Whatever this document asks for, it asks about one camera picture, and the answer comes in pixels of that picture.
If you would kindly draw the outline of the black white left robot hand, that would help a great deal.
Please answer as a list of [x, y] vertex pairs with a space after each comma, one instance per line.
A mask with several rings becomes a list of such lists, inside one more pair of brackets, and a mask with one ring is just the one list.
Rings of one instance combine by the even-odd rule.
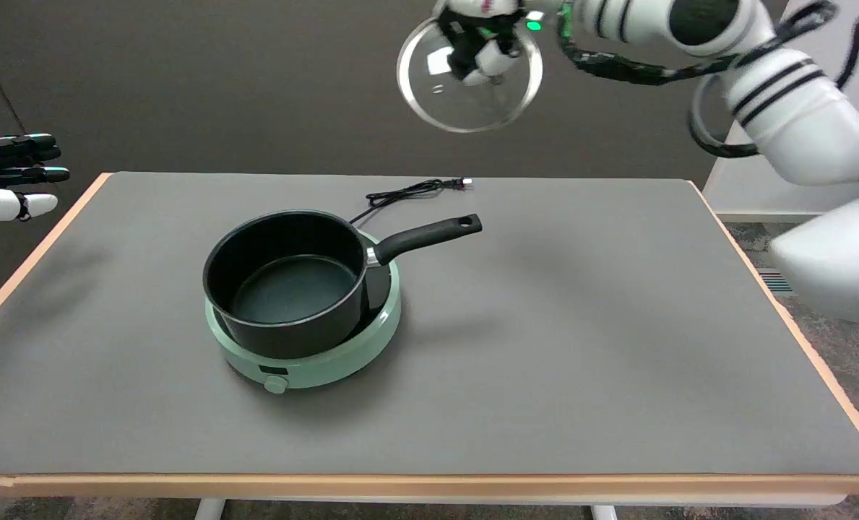
[[68, 181], [69, 169], [46, 165], [60, 157], [49, 133], [0, 137], [0, 222], [27, 222], [56, 208], [55, 194], [19, 192], [15, 187]]

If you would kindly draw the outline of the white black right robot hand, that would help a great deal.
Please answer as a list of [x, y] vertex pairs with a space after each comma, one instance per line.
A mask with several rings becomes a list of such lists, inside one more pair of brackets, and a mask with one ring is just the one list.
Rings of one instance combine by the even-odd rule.
[[541, 67], [541, 50], [526, 27], [526, 1], [436, 1], [432, 20], [452, 47], [450, 73], [463, 85], [498, 83], [520, 59]]

